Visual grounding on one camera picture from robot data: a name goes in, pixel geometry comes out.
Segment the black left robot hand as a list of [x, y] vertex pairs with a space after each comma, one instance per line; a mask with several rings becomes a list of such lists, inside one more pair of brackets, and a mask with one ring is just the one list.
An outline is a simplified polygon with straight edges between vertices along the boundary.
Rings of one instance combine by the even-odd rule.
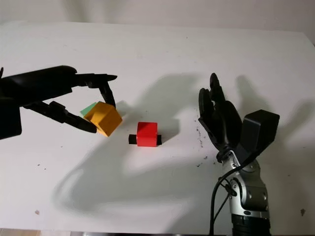
[[109, 81], [116, 75], [79, 74], [71, 66], [60, 65], [27, 73], [0, 78], [0, 137], [21, 135], [20, 108], [32, 110], [59, 123], [66, 123], [86, 132], [96, 133], [96, 126], [66, 110], [65, 106], [52, 101], [71, 93], [73, 87], [99, 89], [105, 103], [115, 106]]

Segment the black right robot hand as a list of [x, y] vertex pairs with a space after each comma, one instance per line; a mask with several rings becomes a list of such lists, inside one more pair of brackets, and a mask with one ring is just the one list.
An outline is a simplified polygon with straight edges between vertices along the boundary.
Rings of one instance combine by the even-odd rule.
[[200, 118], [218, 151], [232, 149], [240, 141], [242, 121], [234, 105], [226, 100], [216, 73], [210, 76], [210, 88], [202, 88], [198, 97]]

